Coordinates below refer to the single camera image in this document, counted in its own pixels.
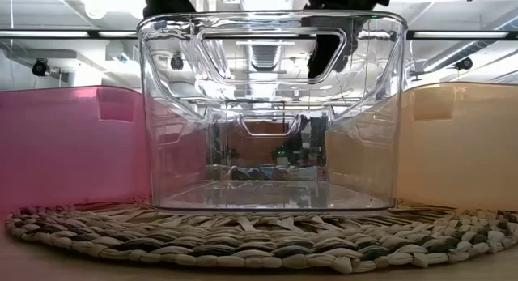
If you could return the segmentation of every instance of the woven round mat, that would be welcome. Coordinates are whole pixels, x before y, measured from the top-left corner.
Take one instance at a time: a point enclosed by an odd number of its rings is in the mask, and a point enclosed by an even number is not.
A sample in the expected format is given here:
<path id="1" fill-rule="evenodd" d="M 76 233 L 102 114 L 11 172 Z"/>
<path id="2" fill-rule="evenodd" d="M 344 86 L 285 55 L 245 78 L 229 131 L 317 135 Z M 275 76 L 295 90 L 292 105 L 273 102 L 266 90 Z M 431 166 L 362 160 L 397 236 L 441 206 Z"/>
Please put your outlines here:
<path id="1" fill-rule="evenodd" d="M 407 202 L 369 217 L 172 215 L 143 203 L 101 203 L 22 209 L 9 216 L 6 227 L 22 240 L 96 258 L 200 267 L 329 267 L 350 274 L 497 253 L 516 243 L 517 217 Z"/>

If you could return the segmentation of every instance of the security camera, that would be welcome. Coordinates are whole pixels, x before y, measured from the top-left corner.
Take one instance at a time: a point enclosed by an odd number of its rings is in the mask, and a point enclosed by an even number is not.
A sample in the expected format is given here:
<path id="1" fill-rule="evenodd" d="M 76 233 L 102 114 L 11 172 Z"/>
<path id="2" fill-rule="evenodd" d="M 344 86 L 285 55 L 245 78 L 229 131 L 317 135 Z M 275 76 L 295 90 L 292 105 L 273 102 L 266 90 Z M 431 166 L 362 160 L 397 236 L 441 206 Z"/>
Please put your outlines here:
<path id="1" fill-rule="evenodd" d="M 173 70 L 181 70 L 184 68 L 184 61 L 181 59 L 181 53 L 174 53 L 171 58 L 171 68 Z"/>
<path id="2" fill-rule="evenodd" d="M 461 60 L 455 64 L 455 68 L 457 70 L 469 70 L 472 67 L 473 67 L 473 61 L 469 57 L 466 57 L 463 60 Z"/>
<path id="3" fill-rule="evenodd" d="M 32 66 L 32 74 L 39 77 L 50 75 L 50 66 L 44 58 L 36 59 L 36 63 Z"/>

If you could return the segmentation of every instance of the ceiling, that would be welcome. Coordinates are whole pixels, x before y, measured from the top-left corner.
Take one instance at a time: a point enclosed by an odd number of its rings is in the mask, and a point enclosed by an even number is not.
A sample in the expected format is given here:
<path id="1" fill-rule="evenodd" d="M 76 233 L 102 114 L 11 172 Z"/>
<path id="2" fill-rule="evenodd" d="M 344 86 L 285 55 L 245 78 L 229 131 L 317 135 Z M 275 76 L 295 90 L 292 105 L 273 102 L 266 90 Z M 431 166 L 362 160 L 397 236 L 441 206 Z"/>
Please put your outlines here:
<path id="1" fill-rule="evenodd" d="M 135 29 L 140 21 L 135 18 L 136 9 L 141 9 L 140 0 L 136 2 L 120 2 L 107 0 L 108 11 L 100 18 L 93 19 L 86 11 L 84 0 L 0 0 L 1 29 Z M 257 0 L 258 5 L 271 6 L 272 0 Z M 293 0 L 294 9 L 302 9 L 306 0 Z M 216 0 L 217 11 L 238 11 L 242 8 L 240 0 Z M 204 11 L 210 6 L 208 0 L 202 0 Z M 490 30 L 488 27 L 504 15 L 518 15 L 518 0 L 391 0 L 388 7 L 378 6 L 378 11 L 390 11 L 405 18 L 409 28 L 413 30 Z M 10 41 L 3 41 L 3 46 L 11 47 Z M 412 41 L 407 42 L 405 67 L 413 70 L 419 63 L 425 62 L 448 48 L 454 47 L 457 41 Z M 136 41 L 122 40 L 14 40 L 12 51 L 20 59 L 32 62 L 31 52 L 38 50 L 72 50 L 77 55 L 74 59 L 49 59 L 54 69 L 63 72 L 79 72 L 85 64 L 102 73 L 103 83 L 116 84 L 122 87 L 140 88 L 140 72 L 138 52 L 134 46 Z M 410 87 L 424 83 L 451 80 L 478 82 L 518 83 L 516 63 L 518 42 L 502 41 L 471 54 L 473 67 L 470 70 L 457 71 L 443 68 L 430 74 L 421 75 L 421 80 L 408 80 Z M 302 49 L 290 48 L 285 59 L 301 56 L 307 57 L 307 45 Z M 113 56 L 125 53 L 129 63 L 123 63 Z M 300 65 L 286 64 L 294 67 L 291 71 L 299 71 Z"/>

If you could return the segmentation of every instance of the white ceiling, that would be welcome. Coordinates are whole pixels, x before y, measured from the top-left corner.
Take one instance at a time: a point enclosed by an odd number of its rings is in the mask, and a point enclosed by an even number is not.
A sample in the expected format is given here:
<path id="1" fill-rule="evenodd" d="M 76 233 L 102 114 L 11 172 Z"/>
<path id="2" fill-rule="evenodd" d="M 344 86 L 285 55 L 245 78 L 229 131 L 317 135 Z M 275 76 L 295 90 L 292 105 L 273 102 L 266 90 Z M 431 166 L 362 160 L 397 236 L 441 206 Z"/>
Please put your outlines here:
<path id="1" fill-rule="evenodd" d="M 217 11 L 238 11 L 238 3 L 218 0 Z M 294 8 L 301 9 L 306 0 L 295 0 Z M 500 16 L 518 8 L 518 0 L 392 0 L 389 7 L 378 6 L 376 10 L 391 11 L 404 17 L 410 29 L 426 30 L 481 30 Z M 78 0 L 0 0 L 0 28 L 14 29 L 135 29 L 139 19 L 129 12 L 109 11 L 102 19 L 90 19 L 85 14 L 85 6 Z M 123 41 L 125 53 L 131 54 L 134 41 Z M 106 57 L 107 41 L 92 40 L 16 40 L 15 46 L 31 49 L 72 49 L 81 53 L 104 68 L 113 82 L 124 87 L 139 88 L 139 74 L 135 67 L 125 67 Z M 454 45 L 451 41 L 414 41 L 406 51 L 407 61 L 427 60 Z M 412 84 L 462 79 L 491 82 L 507 73 L 516 71 L 518 56 L 512 55 L 499 61 L 518 47 L 518 42 L 498 42 L 471 56 L 473 68 L 457 73 L 456 70 L 442 69 L 424 75 L 422 81 Z M 518 83 L 518 77 L 511 82 Z"/>

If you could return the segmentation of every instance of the fluorescent light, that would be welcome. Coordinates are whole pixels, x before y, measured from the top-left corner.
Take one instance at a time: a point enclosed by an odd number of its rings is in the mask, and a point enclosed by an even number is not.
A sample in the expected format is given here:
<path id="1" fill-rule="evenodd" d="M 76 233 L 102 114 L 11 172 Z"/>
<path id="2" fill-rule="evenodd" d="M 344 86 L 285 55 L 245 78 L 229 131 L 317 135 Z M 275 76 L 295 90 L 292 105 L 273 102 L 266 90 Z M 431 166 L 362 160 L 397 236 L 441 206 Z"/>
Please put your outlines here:
<path id="1" fill-rule="evenodd" d="M 295 42 L 287 42 L 287 41 L 259 41 L 259 40 L 248 40 L 248 41 L 236 41 L 236 45 L 238 46 L 281 46 L 281 45 L 295 45 Z"/>
<path id="2" fill-rule="evenodd" d="M 100 31 L 99 36 L 106 38 L 127 38 L 136 37 L 135 31 Z"/>
<path id="3" fill-rule="evenodd" d="M 504 38 L 507 36 L 507 32 L 416 32 L 414 38 L 472 38 L 476 39 L 487 39 L 487 38 Z"/>
<path id="4" fill-rule="evenodd" d="M 86 31 L 24 31 L 8 30 L 0 31 L 0 36 L 4 38 L 88 38 Z"/>

